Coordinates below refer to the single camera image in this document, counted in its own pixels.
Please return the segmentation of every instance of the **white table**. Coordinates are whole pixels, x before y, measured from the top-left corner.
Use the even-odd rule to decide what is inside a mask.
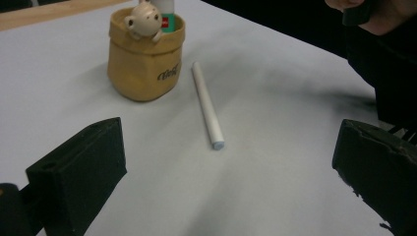
[[[377,124],[373,89],[344,59],[181,0],[179,82],[134,102],[106,67],[110,15],[136,4],[0,32],[0,182],[23,188],[27,167],[87,125],[121,117],[128,174],[86,235],[391,235],[331,168],[342,119]],[[210,146],[195,61],[222,150]]]

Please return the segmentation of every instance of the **human hand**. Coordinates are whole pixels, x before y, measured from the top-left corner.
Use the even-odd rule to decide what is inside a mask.
[[[361,5],[364,0],[325,0],[333,9],[344,9]],[[375,35],[394,30],[417,15],[417,0],[376,0],[368,23],[359,27]]]

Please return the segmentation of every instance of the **brown container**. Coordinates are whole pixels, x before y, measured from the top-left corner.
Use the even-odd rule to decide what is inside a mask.
[[[175,32],[163,33],[158,42],[149,37],[135,40],[124,24],[132,9],[111,15],[107,75],[122,95],[136,101],[154,100],[178,82],[185,22],[175,15]]]

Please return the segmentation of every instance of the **glue stick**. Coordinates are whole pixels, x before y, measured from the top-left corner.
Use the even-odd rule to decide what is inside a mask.
[[[162,31],[175,31],[174,0],[150,0],[162,15]]]

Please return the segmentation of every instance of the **cartoon figurine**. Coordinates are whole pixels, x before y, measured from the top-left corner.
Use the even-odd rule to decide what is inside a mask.
[[[125,18],[125,25],[134,39],[152,36],[152,41],[158,42],[162,35],[162,16],[149,0],[140,0],[131,15]]]

